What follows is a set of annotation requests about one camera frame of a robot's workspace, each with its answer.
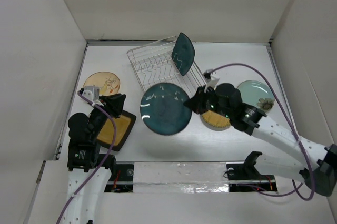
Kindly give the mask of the woven bamboo round plate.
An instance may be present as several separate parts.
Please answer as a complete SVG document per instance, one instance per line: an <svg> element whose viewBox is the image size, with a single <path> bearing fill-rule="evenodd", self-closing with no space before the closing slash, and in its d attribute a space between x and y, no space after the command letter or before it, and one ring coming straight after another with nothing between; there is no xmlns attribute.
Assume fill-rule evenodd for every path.
<svg viewBox="0 0 337 224"><path fill-rule="evenodd" d="M224 116L221 116L215 112L207 111L201 115L203 124L214 131L224 131L230 128L230 120Z"/></svg>

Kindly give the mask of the dark teal round plate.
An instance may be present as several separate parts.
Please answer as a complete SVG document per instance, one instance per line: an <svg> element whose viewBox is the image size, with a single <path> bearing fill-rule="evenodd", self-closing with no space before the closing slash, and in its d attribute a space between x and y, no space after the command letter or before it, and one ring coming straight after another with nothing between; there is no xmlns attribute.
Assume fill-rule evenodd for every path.
<svg viewBox="0 0 337 224"><path fill-rule="evenodd" d="M187 93L173 83L151 86L140 101L143 123L153 132L170 136L181 132L189 124L192 111L184 106Z"/></svg>

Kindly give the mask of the dark teal square plate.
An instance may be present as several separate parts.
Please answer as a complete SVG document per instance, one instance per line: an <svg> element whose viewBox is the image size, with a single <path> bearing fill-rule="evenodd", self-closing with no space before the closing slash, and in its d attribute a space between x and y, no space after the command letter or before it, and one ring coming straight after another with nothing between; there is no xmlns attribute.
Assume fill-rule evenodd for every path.
<svg viewBox="0 0 337 224"><path fill-rule="evenodd" d="M172 60L182 76L190 70L195 57L195 49L191 40L180 33L172 51Z"/></svg>

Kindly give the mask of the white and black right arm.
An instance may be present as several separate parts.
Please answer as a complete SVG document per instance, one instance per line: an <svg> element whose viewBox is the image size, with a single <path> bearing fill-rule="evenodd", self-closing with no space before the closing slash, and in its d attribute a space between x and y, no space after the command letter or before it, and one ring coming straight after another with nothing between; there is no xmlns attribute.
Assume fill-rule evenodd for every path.
<svg viewBox="0 0 337 224"><path fill-rule="evenodd" d="M336 145L324 146L293 133L275 122L265 112L242 101L233 85L199 87L184 106L196 114L215 112L229 119L234 129L263 140L293 160L277 159L260 151L251 152L240 164L239 173L249 179L276 175L304 183L315 193L329 197L336 186Z"/></svg>

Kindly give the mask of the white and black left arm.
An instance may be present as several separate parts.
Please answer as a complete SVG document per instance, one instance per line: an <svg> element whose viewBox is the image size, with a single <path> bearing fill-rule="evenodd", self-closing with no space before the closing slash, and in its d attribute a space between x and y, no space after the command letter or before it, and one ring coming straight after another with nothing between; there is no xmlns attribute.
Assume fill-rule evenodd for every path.
<svg viewBox="0 0 337 224"><path fill-rule="evenodd" d="M68 120L67 201L57 223L94 223L105 186L117 175L112 147L100 154L97 137L106 121L120 117L126 96L101 96L95 103L83 95L83 90L77 94L93 109L89 115L75 113Z"/></svg>

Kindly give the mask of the beige plate with orange leaves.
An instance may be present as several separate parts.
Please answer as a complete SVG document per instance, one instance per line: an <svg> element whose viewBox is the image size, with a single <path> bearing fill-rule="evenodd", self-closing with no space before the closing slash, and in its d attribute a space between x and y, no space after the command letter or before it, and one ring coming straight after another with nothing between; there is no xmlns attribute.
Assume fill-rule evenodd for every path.
<svg viewBox="0 0 337 224"><path fill-rule="evenodd" d="M86 86L98 87L100 96L112 96L119 93L121 81L114 73L97 72L87 77L83 88Z"/></svg>

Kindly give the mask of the brown square plate black rim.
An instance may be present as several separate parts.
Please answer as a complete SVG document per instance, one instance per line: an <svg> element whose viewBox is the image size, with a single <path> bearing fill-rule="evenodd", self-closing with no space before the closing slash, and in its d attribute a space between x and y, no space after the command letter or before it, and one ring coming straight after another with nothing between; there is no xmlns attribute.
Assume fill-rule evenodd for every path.
<svg viewBox="0 0 337 224"><path fill-rule="evenodd" d="M112 148L113 151L120 151L123 145L125 144L130 132L136 122L136 116L127 112L122 111L122 114L119 118L113 118L116 126L116 139L114 142L114 146ZM112 122L108 119L105 123L103 129L99 133L97 137L97 142L104 148L109 148L114 135L114 128Z"/></svg>

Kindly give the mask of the light blue flower plate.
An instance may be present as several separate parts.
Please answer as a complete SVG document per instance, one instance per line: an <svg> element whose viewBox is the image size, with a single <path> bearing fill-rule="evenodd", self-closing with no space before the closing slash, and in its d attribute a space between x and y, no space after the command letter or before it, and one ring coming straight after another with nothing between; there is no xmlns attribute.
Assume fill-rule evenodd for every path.
<svg viewBox="0 0 337 224"><path fill-rule="evenodd" d="M237 89L244 103L268 113L274 106L275 98L270 88L259 81L247 80L240 83Z"/></svg>

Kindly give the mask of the metal rail at table front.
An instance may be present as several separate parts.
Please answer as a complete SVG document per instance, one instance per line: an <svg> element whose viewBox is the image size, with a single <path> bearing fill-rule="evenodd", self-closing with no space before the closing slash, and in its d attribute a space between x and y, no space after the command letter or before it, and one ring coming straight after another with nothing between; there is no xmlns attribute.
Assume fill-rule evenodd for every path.
<svg viewBox="0 0 337 224"><path fill-rule="evenodd" d="M130 185L130 184L215 184L218 182L227 183L228 179L223 177L223 173L220 173L219 176L213 176L210 175L204 176L187 176L186 174L183 174L183 176L164 176L164 177L150 177L145 176L145 178L141 177L133 177L132 180L123 180L119 178L117 182L115 182L113 179L108 182L109 185Z"/></svg>

